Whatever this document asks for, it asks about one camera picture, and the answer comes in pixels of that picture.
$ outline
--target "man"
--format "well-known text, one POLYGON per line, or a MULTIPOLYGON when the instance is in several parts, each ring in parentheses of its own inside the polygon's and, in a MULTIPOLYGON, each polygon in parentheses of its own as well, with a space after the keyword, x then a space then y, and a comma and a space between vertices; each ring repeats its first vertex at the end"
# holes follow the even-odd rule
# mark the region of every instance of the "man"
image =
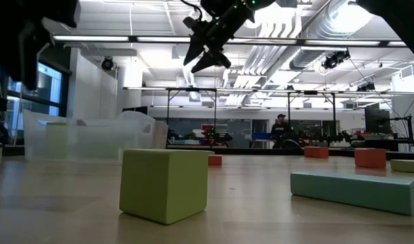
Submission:
POLYGON ((273 148, 280 148, 283 142, 283 135, 286 133, 290 133, 293 131, 291 126, 285 122, 285 115, 280 114, 277 116, 277 123, 275 123, 272 127, 272 138, 276 140, 273 148))

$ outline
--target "wooden floor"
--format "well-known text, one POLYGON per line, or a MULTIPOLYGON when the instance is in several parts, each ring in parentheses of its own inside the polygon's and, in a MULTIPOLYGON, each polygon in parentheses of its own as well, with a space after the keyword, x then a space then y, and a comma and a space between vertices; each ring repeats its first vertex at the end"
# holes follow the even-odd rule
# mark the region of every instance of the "wooden floor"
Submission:
POLYGON ((164 226, 119 211, 120 165, 8 159, 0 243, 414 243, 414 217, 291 196, 289 174, 301 170, 414 179, 343 157, 227 156, 209 169, 206 210, 164 226))

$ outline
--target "orange block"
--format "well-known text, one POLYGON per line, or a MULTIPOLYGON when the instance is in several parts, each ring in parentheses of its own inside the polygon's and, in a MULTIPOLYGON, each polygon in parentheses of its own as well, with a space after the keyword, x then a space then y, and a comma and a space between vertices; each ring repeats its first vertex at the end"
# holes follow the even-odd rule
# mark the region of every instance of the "orange block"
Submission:
POLYGON ((354 151, 354 164, 358 167, 384 169, 386 168, 386 150, 357 148, 354 151))
POLYGON ((222 166, 222 156, 221 155, 209 155, 208 166, 222 166))
POLYGON ((305 146, 304 156, 312 157, 316 159, 328 159, 329 158, 329 149, 320 146, 305 146))

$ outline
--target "clear plastic bin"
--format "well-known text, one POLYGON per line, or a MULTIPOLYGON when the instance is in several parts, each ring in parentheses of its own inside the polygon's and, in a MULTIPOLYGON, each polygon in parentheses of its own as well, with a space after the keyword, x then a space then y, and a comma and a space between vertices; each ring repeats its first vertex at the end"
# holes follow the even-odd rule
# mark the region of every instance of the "clear plastic bin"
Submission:
POLYGON ((162 121, 155 121, 154 134, 152 136, 152 148, 166 149, 168 126, 162 121))
POLYGON ((23 110, 27 161, 118 162, 128 148, 151 148, 155 120, 125 111, 115 120, 67 119, 23 110))

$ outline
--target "green foam block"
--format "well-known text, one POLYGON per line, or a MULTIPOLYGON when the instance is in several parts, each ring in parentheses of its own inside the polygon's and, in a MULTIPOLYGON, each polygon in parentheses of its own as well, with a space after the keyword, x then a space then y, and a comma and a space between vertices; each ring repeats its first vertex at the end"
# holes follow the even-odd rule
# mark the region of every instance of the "green foam block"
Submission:
POLYGON ((291 192, 298 196, 397 214, 414 214, 414 180, 300 172, 291 174, 291 192))
POLYGON ((393 170, 414 173, 414 160, 391 160, 393 170))
POLYGON ((171 224, 207 206, 208 151, 126 150, 119 209, 171 224))

